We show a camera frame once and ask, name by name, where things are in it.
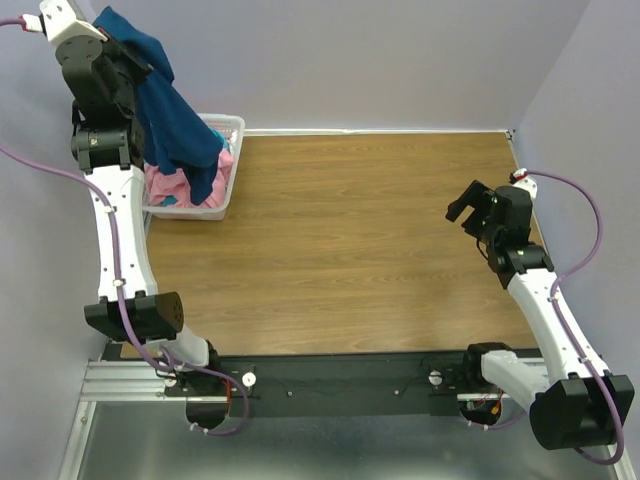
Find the dark blue t shirt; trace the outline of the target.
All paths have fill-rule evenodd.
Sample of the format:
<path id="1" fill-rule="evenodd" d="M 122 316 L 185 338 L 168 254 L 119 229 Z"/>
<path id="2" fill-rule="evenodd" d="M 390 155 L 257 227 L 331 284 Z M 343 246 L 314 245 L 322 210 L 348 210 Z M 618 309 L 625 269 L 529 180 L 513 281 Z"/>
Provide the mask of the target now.
<path id="1" fill-rule="evenodd" d="M 125 43 L 153 67 L 146 81 L 136 88 L 137 116 L 144 128 L 145 141 L 153 138 L 146 132 L 151 126 L 168 127 L 180 139 L 187 135 L 180 133 L 179 128 L 190 129 L 194 124 L 209 128 L 174 87 L 175 75 L 159 40 L 134 27 L 110 6 L 102 10 L 93 25 Z"/>

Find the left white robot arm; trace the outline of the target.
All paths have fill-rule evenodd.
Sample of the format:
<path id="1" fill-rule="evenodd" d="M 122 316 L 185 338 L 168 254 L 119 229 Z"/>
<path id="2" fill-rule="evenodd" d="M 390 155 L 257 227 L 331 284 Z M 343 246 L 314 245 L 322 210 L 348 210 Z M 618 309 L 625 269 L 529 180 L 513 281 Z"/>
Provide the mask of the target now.
<path id="1" fill-rule="evenodd" d="M 74 96 L 71 151 L 91 193 L 99 238 L 98 299 L 85 307 L 86 323 L 157 362 L 170 387 L 220 394 L 229 383 L 215 348 L 186 326 L 180 296 L 159 292 L 147 254 L 136 88 L 151 68 L 101 33 L 74 34 L 55 56 Z"/>

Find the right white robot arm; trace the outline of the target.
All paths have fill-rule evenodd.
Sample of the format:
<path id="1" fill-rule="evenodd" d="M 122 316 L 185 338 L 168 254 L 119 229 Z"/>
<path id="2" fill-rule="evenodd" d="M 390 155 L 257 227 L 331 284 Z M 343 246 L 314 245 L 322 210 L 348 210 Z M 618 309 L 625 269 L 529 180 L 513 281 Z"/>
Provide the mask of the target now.
<path id="1" fill-rule="evenodd" d="M 474 392 L 492 385 L 506 393 L 527 413 L 547 450 L 622 450 L 634 387 L 594 351 L 563 297 L 551 257 L 531 241 L 535 195 L 536 185 L 526 177 L 495 189 L 474 180 L 447 208 L 450 222 L 471 211 L 462 228 L 523 313 L 546 368 L 540 373 L 502 343 L 472 344 L 461 382 Z"/>

